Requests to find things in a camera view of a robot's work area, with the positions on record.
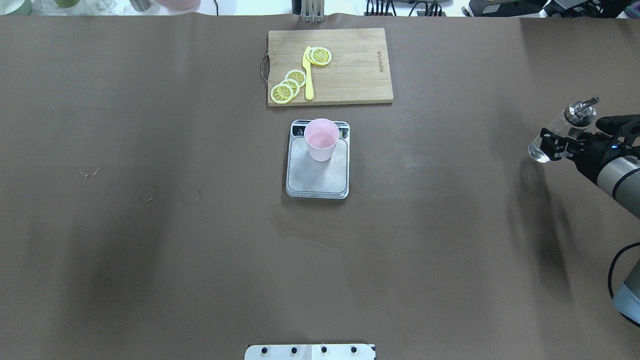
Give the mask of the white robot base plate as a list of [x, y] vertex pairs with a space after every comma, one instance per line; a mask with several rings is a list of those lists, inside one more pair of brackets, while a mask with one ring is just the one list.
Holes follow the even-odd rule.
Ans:
[[376, 360], [374, 344], [254, 344], [247, 347], [245, 360]]

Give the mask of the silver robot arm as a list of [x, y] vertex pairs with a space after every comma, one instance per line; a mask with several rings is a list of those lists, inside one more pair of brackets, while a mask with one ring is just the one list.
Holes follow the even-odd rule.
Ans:
[[[576, 138], [562, 136], [550, 129], [540, 130], [541, 151], [551, 161], [567, 158], [576, 170], [620, 206], [640, 215], [640, 166], [638, 114], [604, 116], [595, 123], [598, 132], [583, 132]], [[615, 310], [627, 321], [639, 326], [639, 264], [636, 263], [624, 281], [613, 290], [612, 277], [617, 260], [639, 243], [618, 250], [611, 261], [606, 285]]]

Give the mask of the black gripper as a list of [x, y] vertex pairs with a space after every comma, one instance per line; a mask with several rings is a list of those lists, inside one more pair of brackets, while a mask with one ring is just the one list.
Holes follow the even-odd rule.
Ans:
[[[576, 166], [605, 166], [619, 157], [638, 158], [639, 146], [634, 143], [639, 137], [639, 125], [640, 116], [631, 114], [601, 117], [595, 123], [596, 133], [583, 134], [583, 129], [574, 127], [544, 127], [539, 134], [542, 162], [573, 158]], [[569, 150], [570, 142], [579, 139], [582, 147], [574, 155]]]

